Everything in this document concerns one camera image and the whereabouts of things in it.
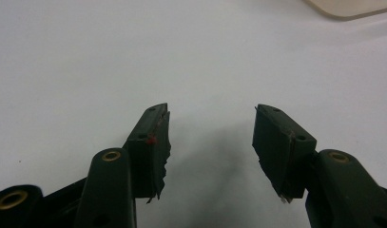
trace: screw hole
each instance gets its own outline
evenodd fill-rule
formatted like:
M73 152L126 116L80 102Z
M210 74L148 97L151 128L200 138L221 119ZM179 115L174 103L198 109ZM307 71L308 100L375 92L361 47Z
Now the screw hole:
M109 151L102 156L102 160L105 162L112 162L119 159L121 154L118 151Z
M304 140L306 140L306 137L304 137L304 136L297 136L297 140L304 141Z
M102 226L108 225L109 223L110 223L110 218L107 214L102 214L100 216L97 216L93 221L93 225L95 227L102 227Z
M374 217L374 223L379 227L387 228L387 219L382 217Z
M349 162L350 160L348 159L347 156L343 155L343 154L340 154L338 152L330 152L329 153L329 156L335 160L336 162L341 162L341 163L347 163Z
M28 197L28 192L17 190L6 194L0 199L0 210L8 210L18 204L21 204Z

